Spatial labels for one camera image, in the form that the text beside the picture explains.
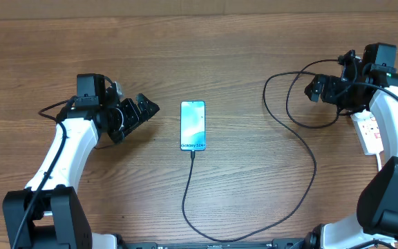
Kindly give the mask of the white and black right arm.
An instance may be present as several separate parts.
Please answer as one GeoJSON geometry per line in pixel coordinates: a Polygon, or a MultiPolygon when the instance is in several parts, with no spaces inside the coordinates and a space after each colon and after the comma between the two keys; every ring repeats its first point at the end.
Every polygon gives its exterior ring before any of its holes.
{"type": "Polygon", "coordinates": [[[376,43],[363,56],[354,50],[338,57],[341,76],[317,74],[305,87],[316,102],[349,111],[367,110],[381,134],[385,164],[362,191],[357,211],[336,223],[319,225],[295,248],[391,247],[398,242],[398,73],[397,47],[376,43]]]}

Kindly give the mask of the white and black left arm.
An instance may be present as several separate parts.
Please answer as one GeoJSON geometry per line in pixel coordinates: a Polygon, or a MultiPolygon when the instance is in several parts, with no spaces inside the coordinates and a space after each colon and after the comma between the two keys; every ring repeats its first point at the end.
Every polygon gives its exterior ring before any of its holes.
{"type": "Polygon", "coordinates": [[[77,75],[77,93],[52,118],[56,133],[41,167],[2,208],[11,248],[125,248],[118,234],[91,230],[77,196],[88,156],[103,133],[118,145],[159,106],[143,94],[124,98],[105,75],[77,75]]]}

